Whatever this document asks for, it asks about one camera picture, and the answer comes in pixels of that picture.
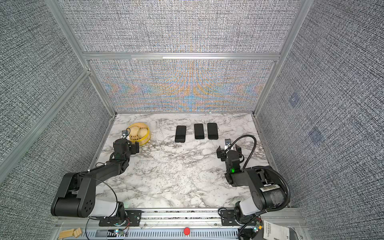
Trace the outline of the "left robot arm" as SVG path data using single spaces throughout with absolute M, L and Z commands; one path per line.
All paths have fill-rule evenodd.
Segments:
M 117 200 L 111 204 L 97 201 L 96 187 L 99 184 L 110 187 L 105 181 L 125 172 L 130 157 L 140 152 L 140 145 L 122 138 L 116 140 L 113 147 L 110 160 L 102 166 L 63 176 L 51 206 L 53 216 L 95 217 L 100 223 L 116 226 L 127 222 L 124 204 Z

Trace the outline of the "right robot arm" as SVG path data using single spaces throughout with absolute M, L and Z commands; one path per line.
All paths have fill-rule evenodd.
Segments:
M 241 169 L 242 152 L 217 148 L 217 158 L 226 164 L 225 178 L 233 187 L 248 187 L 251 196 L 235 204 L 233 218 L 244 225 L 253 217 L 284 209 L 291 200 L 286 180 L 271 166 Z

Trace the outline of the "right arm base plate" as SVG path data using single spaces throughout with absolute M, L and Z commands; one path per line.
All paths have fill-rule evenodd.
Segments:
M 223 226 L 242 226 L 255 217 L 255 215 L 244 216 L 234 209 L 220 209 L 218 214 Z

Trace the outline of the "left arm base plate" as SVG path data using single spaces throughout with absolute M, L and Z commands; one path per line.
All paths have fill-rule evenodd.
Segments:
M 113 217 L 101 218 L 99 227 L 138 227 L 142 218 L 141 210 L 129 210 L 117 213 Z

